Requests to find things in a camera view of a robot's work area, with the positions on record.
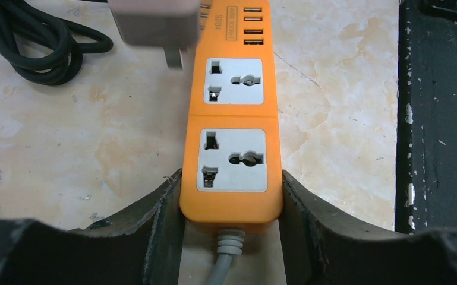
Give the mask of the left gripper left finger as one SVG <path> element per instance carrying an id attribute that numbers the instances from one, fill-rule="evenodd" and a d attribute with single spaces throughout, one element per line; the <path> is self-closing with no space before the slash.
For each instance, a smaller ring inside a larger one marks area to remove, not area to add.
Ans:
<path id="1" fill-rule="evenodd" d="M 181 174 L 85 229 L 0 220 L 0 284 L 177 284 Z"/>

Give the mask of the pink plug orange strip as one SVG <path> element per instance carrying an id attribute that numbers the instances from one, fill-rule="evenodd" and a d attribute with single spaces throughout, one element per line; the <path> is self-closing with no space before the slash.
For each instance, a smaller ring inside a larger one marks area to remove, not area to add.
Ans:
<path id="1" fill-rule="evenodd" d="M 199 40 L 198 0 L 109 0 L 108 4 L 123 42 L 162 48 L 168 68 L 181 69 L 181 52 Z"/>

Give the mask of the orange power strip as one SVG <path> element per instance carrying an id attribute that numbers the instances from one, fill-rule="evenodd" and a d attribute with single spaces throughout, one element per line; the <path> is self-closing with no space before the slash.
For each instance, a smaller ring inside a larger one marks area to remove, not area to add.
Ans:
<path id="1" fill-rule="evenodd" d="M 202 230 L 261 233 L 283 209 L 268 1 L 201 9 L 179 205 Z"/>

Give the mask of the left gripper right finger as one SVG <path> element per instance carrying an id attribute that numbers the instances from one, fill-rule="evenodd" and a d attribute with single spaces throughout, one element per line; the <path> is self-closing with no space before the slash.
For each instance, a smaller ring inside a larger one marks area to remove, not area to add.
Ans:
<path id="1" fill-rule="evenodd" d="M 457 284 L 457 229 L 387 230 L 282 174 L 279 231 L 288 284 Z"/>

